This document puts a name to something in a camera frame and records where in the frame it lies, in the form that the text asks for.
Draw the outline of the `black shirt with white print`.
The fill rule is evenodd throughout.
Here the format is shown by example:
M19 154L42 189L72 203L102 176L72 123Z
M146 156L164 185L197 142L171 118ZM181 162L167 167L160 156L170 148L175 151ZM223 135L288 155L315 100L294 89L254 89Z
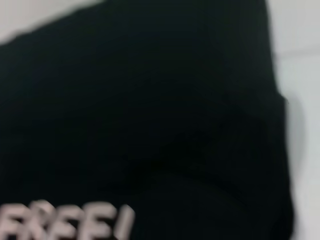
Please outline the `black shirt with white print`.
M290 240L265 0L106 0L0 45L0 240Z

